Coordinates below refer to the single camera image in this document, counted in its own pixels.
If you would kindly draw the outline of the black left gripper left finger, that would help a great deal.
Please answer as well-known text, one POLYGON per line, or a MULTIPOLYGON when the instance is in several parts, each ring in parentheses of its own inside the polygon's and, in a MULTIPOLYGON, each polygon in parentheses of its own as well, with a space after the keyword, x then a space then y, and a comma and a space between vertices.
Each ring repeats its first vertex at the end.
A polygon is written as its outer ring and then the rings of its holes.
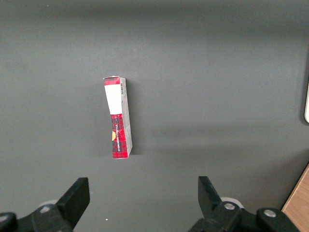
POLYGON ((45 203, 23 218, 0 214, 2 232, 72 232, 90 203, 87 177, 78 178, 56 203, 45 203))

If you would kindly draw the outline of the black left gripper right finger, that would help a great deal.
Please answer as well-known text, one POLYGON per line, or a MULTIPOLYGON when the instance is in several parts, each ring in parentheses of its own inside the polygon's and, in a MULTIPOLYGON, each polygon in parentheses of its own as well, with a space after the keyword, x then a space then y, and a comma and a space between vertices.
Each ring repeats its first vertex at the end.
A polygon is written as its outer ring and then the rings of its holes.
POLYGON ((297 226, 282 211, 260 208, 252 214, 232 201, 222 200, 207 176, 198 178, 198 203, 203 218, 191 232, 297 232, 297 226))

